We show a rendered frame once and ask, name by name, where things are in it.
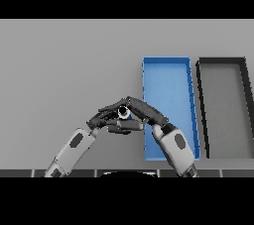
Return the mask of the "dark grey bin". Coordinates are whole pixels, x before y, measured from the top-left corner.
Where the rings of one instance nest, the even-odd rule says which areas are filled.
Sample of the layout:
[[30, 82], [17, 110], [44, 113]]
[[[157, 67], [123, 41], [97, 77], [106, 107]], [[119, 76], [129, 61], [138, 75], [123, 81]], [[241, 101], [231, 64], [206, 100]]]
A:
[[245, 57], [195, 64], [208, 159], [254, 159], [254, 100]]

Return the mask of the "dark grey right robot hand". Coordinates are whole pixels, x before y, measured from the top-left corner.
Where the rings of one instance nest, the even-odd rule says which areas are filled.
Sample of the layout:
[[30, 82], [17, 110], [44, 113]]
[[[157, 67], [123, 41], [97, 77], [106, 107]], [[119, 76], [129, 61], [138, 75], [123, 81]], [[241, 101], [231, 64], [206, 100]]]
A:
[[126, 106], [139, 119], [142, 121], [147, 120], [150, 126], [159, 125], [165, 135], [177, 129], [162, 112], [148, 103], [131, 96], [122, 98], [113, 105], [106, 106], [105, 110], [116, 111], [120, 106]]

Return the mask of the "blue pipe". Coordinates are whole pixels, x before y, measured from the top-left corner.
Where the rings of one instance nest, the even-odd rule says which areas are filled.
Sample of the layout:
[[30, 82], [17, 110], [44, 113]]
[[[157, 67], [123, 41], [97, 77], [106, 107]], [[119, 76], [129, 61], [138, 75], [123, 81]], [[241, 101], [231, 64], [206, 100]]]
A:
[[120, 106], [118, 108], [118, 118], [120, 120], [131, 120], [131, 111], [126, 106]]

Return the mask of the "blue bin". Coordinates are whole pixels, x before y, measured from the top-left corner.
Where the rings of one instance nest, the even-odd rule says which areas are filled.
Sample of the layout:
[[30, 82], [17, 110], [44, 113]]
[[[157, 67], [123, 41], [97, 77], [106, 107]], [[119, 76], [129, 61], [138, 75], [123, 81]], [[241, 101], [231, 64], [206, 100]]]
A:
[[144, 56], [143, 100], [185, 134], [196, 161], [200, 158], [198, 128], [188, 56]]

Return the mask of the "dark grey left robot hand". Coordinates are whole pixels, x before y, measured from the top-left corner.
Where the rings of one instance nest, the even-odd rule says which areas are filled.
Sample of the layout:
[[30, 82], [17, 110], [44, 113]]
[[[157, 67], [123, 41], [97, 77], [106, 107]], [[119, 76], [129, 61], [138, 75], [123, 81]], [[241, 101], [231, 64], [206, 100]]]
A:
[[118, 118], [118, 108], [120, 106], [125, 106], [128, 104], [126, 98], [122, 98], [120, 101], [100, 108], [98, 113], [95, 114], [91, 119], [89, 119], [86, 124], [90, 130], [94, 130], [95, 128], [101, 129], [106, 125], [106, 122], [109, 120]]

